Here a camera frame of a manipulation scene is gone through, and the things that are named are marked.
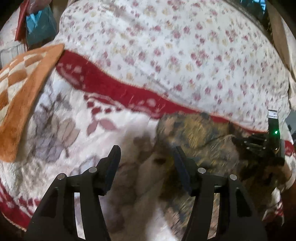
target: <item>white label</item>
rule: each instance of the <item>white label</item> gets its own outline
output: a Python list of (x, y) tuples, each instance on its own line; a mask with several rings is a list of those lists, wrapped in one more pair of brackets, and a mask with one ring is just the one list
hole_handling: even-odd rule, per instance
[(277, 119), (278, 118), (277, 112), (274, 110), (269, 110), (268, 111), (268, 118)]

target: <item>teal plastic bag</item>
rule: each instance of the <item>teal plastic bag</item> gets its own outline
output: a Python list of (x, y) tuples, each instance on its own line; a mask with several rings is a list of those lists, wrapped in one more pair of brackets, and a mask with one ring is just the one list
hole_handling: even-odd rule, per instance
[(27, 16), (26, 26), (29, 47), (47, 38), (53, 38), (57, 34), (57, 23), (49, 5), (37, 13)]

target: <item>bed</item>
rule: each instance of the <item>bed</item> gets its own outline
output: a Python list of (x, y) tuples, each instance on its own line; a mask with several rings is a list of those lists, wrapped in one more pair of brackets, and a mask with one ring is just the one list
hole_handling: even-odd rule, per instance
[[(264, 132), (267, 110), (277, 110), (295, 169), (284, 122), (294, 79), (268, 37), (228, 3), (80, 0), (62, 14), (50, 45), (57, 43), (67, 51), (36, 101), (16, 161), (0, 162), (0, 210), (19, 228), (59, 173), (80, 174), (119, 145), (128, 184), (101, 198), (111, 238), (176, 240), (157, 199), (164, 169), (153, 162), (166, 113), (207, 112)], [(79, 205), (76, 195), (83, 237)]]

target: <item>black bracket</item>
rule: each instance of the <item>black bracket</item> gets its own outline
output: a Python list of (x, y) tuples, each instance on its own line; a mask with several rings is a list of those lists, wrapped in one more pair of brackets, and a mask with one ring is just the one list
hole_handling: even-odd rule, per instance
[(254, 204), (236, 175), (221, 177), (198, 168), (181, 147), (173, 149), (175, 166), (184, 189), (195, 202), (182, 241), (206, 241), (210, 229), (214, 193), (220, 194), (217, 241), (267, 241)]
[(109, 241), (99, 196), (106, 195), (110, 190), (120, 158), (119, 146), (113, 146), (108, 157), (102, 158), (96, 167), (81, 175), (57, 175), (30, 221), (25, 240), (84, 240), (78, 237), (75, 222), (74, 193), (78, 192), (86, 240)]

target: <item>metal screw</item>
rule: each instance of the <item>metal screw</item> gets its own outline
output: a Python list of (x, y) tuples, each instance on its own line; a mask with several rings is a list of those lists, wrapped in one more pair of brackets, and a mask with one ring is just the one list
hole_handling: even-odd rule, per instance
[(94, 173), (94, 172), (96, 172), (98, 169), (96, 168), (96, 167), (91, 167), (90, 169), (89, 169), (89, 172), (90, 173)]
[(231, 174), (229, 177), (230, 177), (230, 179), (233, 180), (233, 181), (235, 181), (235, 180), (237, 179), (237, 176), (234, 175), (234, 174)]
[(206, 173), (206, 169), (204, 169), (203, 167), (200, 167), (199, 169), (197, 169), (197, 171), (201, 174)]
[(62, 179), (64, 179), (65, 178), (65, 174), (64, 173), (60, 173), (60, 174), (58, 174), (58, 176), (57, 176), (57, 179), (59, 179), (59, 180), (62, 180)]

